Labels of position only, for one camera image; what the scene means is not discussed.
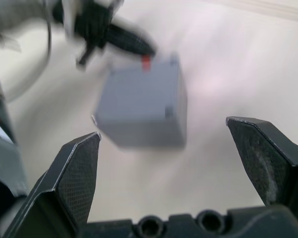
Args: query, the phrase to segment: gray cube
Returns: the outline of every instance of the gray cube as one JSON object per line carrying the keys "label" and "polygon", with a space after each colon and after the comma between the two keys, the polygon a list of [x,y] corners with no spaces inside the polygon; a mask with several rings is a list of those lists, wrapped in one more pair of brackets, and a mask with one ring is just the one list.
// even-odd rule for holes
{"label": "gray cube", "polygon": [[119,147],[184,146],[187,92],[179,60],[111,72],[94,118]]}

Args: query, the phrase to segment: gray box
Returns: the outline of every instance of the gray box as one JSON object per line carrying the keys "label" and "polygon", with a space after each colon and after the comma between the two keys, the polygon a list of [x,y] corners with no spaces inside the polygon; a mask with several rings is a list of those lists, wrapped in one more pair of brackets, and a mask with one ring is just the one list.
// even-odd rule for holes
{"label": "gray box", "polygon": [[179,60],[111,72],[94,118],[119,147],[184,146],[187,92]]}

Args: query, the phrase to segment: white floor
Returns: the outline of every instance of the white floor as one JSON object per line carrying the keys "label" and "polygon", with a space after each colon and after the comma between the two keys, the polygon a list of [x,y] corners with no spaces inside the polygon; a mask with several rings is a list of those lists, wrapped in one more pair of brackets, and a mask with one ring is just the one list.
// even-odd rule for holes
{"label": "white floor", "polygon": [[[262,205],[225,118],[269,120],[298,144],[298,21],[201,0],[126,0],[118,15],[152,35],[159,57],[179,53],[189,94],[188,144],[183,151],[121,151],[103,136],[89,220],[136,222],[147,214],[167,219]],[[30,187],[64,143],[97,130],[90,115],[108,65],[126,63],[108,49],[78,71],[81,47],[65,44],[59,31],[54,38],[42,77],[9,104]],[[43,55],[44,40],[32,31],[20,39],[27,57],[0,53],[5,89]]]}

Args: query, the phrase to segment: gray plastic block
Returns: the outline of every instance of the gray plastic block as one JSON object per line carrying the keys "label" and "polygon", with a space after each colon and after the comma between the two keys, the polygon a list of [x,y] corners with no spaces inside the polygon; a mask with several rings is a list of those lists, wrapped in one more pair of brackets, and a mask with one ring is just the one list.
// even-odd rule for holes
{"label": "gray plastic block", "polygon": [[187,92],[177,58],[112,72],[94,118],[120,147],[184,146]]}

